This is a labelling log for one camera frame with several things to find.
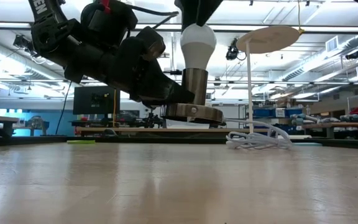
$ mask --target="white cable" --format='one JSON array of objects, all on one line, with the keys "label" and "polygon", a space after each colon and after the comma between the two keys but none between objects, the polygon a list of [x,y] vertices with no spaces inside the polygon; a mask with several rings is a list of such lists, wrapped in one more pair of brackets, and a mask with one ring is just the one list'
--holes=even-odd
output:
[{"label": "white cable", "polygon": [[288,133],[283,131],[280,128],[272,126],[271,124],[267,124],[260,121],[243,121],[236,119],[225,119],[226,122],[240,122],[245,124],[256,124],[260,126],[268,127],[267,136],[259,133],[245,134],[238,132],[230,132],[227,136],[226,145],[230,149],[266,149],[270,147],[276,147],[279,149],[289,149],[292,146],[292,142],[290,140],[290,136]]}]

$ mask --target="metal pipe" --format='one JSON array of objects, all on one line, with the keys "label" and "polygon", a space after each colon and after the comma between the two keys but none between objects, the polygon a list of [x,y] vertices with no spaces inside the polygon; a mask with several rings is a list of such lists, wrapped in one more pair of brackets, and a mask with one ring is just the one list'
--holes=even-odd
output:
[{"label": "metal pipe", "polygon": [[172,54],[171,54],[171,71],[175,71],[177,68],[175,66],[175,59],[174,59],[174,55],[175,54],[175,44],[176,44],[176,38],[175,38],[175,34],[172,32],[171,33],[171,47],[172,47]]},{"label": "metal pipe", "polygon": [[252,124],[252,120],[254,119],[254,110],[252,109],[252,84],[251,84],[251,55],[249,49],[249,42],[251,39],[247,40],[247,69],[248,69],[248,114],[249,114],[249,132],[252,134],[254,132],[254,125]]}]

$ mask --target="yellow object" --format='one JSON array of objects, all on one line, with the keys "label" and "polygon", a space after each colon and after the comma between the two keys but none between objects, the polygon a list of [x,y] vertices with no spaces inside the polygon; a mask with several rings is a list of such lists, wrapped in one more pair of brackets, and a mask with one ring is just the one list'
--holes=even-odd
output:
[{"label": "yellow object", "polygon": [[298,25],[299,25],[299,35],[302,35],[305,30],[301,28],[301,2],[298,0]]},{"label": "yellow object", "polygon": [[73,140],[67,141],[67,144],[96,144],[95,140]]}]

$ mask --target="metal lamp base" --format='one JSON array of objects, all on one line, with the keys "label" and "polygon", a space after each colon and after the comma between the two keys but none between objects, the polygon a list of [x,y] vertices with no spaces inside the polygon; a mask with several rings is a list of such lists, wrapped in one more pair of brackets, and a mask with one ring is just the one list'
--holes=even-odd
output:
[{"label": "metal lamp base", "polygon": [[200,124],[221,124],[223,112],[203,105],[177,103],[161,107],[161,117]]}]

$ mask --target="blue bin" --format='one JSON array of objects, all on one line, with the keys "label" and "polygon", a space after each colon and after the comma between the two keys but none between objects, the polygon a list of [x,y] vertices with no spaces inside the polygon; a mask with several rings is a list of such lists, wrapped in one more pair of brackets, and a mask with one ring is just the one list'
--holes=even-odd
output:
[{"label": "blue bin", "polygon": [[293,114],[302,114],[302,109],[286,109],[285,117],[289,118]]},{"label": "blue bin", "polygon": [[254,109],[254,117],[268,118],[270,116],[272,116],[272,110]]}]

